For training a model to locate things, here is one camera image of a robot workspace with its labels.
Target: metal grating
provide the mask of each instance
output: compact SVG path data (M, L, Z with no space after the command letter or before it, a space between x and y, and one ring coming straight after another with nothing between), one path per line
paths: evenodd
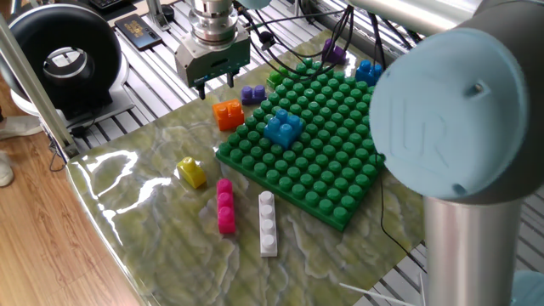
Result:
M322 2L335 9L345 7L345 3L340 0L323 0ZM263 17L266 20L291 17L294 14L288 9L290 6L290 3L283 0L273 0L267 8L263 9ZM128 79L123 87L135 107L96 123L87 131L85 137L75 139L81 151L102 145L123 134L130 133L136 128L142 127L197 98L197 92L194 89L187 88L176 74L173 57L173 53L180 44L179 38L190 30L190 24L187 20L190 7L183 2L175 3L173 7L176 13L175 22L171 24L172 29L166 32L158 30L147 16L144 16L144 20L163 40L162 44L150 50L139 52L123 34L116 31L122 52L130 64ZM243 17L241 17L241 21L247 22ZM356 13L356 24L361 29L371 31L368 17L361 12ZM271 26L290 48L308 41L325 28L319 24L309 26L303 20L281 22ZM388 32L388 29L384 28L383 30L383 35L386 37L384 40L390 43L394 52L404 53L405 50L402 50L398 38L393 33ZM274 46L273 50L277 54L286 51L282 46L278 45ZM251 63L242 68L240 74L242 75L261 64L263 64L263 61L252 50ZM212 80L207 83L206 91L214 90L225 83L226 78L224 76ZM522 226L519 233L517 269L544 272L543 246L544 187L525 200L522 210ZM427 249L423 244L414 249L411 254L421 264L426 265ZM395 297L407 303L420 304L420 273L422 273L422 270L416 263L406 257L389 271L371 291ZM356 306L391 306L391 303L365 296L356 303Z

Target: shoe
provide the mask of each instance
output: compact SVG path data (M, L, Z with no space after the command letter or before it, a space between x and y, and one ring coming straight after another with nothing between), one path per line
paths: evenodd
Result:
M0 140L15 136L30 136L42 131L40 119L36 116L8 116L3 120L6 125L0 128Z
M14 180L14 172L9 165L9 157L0 152L0 187L9 185Z

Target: white cable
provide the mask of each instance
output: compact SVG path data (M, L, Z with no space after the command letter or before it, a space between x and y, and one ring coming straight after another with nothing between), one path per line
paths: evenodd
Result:
M357 292L361 292L361 293L364 293L364 294L368 294L369 296L374 297L374 298L383 298L383 299L386 300L386 301L393 302L393 303L397 303L397 304L399 304L399 305L416 306L416 305L414 305L414 304L410 304L410 303L406 303L406 302L399 301L399 300L396 299L396 298L386 297L386 296L381 295L381 294L379 294L379 293L368 292L367 290L363 290L363 289L360 289L360 288L357 288L357 287L354 287L354 286L350 286L350 285L346 285L346 284L343 284L343 283L340 283L340 286L342 286L342 287L344 287L344 288L351 289L351 290L353 290L353 291L357 291Z

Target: blue lego brick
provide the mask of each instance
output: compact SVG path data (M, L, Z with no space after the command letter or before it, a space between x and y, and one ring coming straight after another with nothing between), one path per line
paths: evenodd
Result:
M255 88L245 86L241 89L242 105L256 105L266 100L266 92L263 85L257 85Z
M355 79L357 82L365 81L369 87L375 86L377 80L382 75L382 71L382 66L380 64L372 66L372 63L368 59L365 59L360 62L359 68L357 68Z
M264 127L264 137L274 144L281 145L284 150L289 150L302 131L303 123L300 118L296 115L289 116L287 110L280 109Z

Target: orange lego brick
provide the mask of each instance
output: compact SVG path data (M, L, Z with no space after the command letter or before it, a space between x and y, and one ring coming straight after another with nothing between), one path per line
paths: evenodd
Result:
M244 111L238 99L212 105L212 110L219 131L226 131L244 124Z

